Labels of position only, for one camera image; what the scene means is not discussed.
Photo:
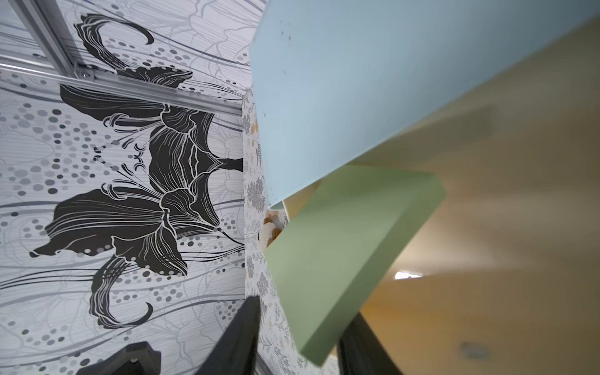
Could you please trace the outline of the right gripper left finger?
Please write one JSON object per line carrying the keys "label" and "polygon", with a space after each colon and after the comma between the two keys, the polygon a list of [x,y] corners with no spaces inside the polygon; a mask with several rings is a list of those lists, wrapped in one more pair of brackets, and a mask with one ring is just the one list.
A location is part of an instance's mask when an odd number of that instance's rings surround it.
{"label": "right gripper left finger", "polygon": [[260,298],[250,296],[196,374],[254,374],[260,321]]}

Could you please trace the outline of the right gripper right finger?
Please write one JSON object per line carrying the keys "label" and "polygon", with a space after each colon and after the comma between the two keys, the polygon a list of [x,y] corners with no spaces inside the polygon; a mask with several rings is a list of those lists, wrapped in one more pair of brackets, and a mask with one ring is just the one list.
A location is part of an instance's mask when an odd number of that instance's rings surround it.
{"label": "right gripper right finger", "polygon": [[337,343],[341,375],[403,375],[359,313]]}

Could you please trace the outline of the green sticky notes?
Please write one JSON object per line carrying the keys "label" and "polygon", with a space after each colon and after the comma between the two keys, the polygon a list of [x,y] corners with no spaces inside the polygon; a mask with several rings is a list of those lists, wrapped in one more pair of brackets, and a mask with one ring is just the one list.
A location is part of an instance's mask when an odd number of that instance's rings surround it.
{"label": "green sticky notes", "polygon": [[332,348],[445,198],[432,173],[348,165],[320,183],[266,251],[298,352]]}

